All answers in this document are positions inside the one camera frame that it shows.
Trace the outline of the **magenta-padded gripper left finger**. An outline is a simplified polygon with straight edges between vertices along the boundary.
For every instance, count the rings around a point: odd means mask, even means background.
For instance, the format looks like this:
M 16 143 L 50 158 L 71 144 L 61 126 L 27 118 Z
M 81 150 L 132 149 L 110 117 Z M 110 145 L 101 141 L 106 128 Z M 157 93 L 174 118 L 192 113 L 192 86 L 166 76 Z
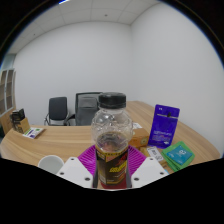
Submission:
M 57 175 L 84 188 L 98 186 L 98 171 L 95 146 L 91 146 L 78 157 L 70 157 Z

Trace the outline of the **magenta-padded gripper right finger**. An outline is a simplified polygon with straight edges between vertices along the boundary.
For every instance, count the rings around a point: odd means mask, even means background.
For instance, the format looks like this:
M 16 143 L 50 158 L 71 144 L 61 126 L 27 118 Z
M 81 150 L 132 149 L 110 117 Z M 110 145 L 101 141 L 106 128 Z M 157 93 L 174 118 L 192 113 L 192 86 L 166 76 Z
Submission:
M 126 185 L 140 188 L 168 175 L 168 172 L 154 157 L 146 157 L 138 149 L 128 148 Z

